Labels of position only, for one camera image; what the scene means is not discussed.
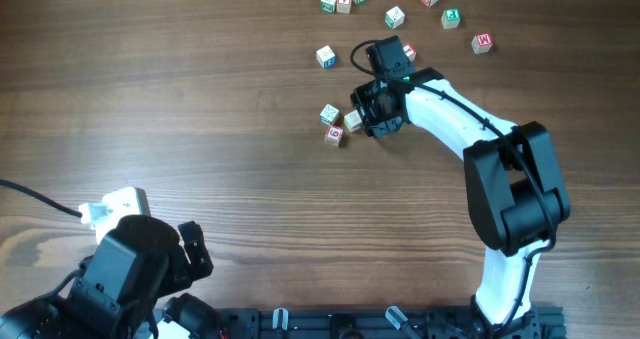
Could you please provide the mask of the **blue-sided snail block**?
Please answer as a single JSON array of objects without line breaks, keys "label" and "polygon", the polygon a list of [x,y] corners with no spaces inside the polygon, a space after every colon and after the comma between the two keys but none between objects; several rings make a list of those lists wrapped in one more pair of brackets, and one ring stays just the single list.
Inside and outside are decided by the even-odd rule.
[{"label": "blue-sided snail block", "polygon": [[362,128],[363,122],[357,110],[353,110],[343,117],[343,122],[350,132],[355,132]]}]

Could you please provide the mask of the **green-sided bird block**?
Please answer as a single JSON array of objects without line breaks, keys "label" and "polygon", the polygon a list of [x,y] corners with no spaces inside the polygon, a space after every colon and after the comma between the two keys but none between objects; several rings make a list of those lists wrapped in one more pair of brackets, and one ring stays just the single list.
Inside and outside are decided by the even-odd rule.
[{"label": "green-sided bird block", "polygon": [[333,126],[339,117],[339,110],[331,104],[327,104],[320,113],[321,122],[327,126]]}]

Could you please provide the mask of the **red 6 number block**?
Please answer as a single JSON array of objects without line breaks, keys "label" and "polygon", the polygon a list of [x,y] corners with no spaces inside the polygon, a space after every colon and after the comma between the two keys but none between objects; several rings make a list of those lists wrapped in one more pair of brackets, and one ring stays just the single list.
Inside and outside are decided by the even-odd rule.
[{"label": "red 6 number block", "polygon": [[334,147],[340,145],[344,130],[341,127],[329,125],[324,136],[324,142]]}]

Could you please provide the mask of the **red I letter block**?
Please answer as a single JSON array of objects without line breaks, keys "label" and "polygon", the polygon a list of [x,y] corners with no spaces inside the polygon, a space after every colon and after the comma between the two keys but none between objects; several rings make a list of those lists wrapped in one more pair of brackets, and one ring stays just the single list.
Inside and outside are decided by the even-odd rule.
[{"label": "red I letter block", "polygon": [[411,44],[409,44],[409,43],[404,44],[403,45],[403,50],[404,50],[405,55],[407,56],[407,58],[410,61],[414,61],[415,60],[417,53],[416,53],[416,50],[413,48],[413,46]]}]

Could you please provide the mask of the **blue P letter block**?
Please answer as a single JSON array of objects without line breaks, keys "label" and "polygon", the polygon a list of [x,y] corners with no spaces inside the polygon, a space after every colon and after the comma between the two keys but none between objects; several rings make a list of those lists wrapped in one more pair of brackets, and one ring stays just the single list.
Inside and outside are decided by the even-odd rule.
[{"label": "blue P letter block", "polygon": [[323,69],[328,69],[336,64],[336,55],[329,45],[316,51],[316,59]]}]

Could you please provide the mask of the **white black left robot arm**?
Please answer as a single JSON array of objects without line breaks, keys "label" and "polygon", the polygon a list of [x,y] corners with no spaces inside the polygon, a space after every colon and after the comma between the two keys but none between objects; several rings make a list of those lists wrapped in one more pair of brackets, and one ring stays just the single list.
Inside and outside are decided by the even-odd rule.
[{"label": "white black left robot arm", "polygon": [[1,317],[4,338],[132,338],[146,328],[165,336],[176,323],[191,338],[225,338],[220,315],[186,289],[214,265],[201,227],[178,227],[147,215],[123,217],[95,253],[53,289]]}]

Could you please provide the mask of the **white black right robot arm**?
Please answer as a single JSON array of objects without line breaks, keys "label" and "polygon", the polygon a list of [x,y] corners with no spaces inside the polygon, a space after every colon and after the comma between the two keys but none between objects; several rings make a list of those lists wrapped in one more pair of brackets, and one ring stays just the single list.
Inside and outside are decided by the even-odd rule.
[{"label": "white black right robot arm", "polygon": [[434,135],[463,162],[472,226],[485,246],[483,274],[469,307],[452,319],[426,313],[417,332],[396,307],[386,319],[408,338],[564,338],[559,307],[530,302],[535,269],[557,242],[570,202],[549,132],[517,125],[459,94],[438,71],[417,70],[392,36],[360,43],[372,81],[351,102],[365,134],[381,138],[411,124]]}]

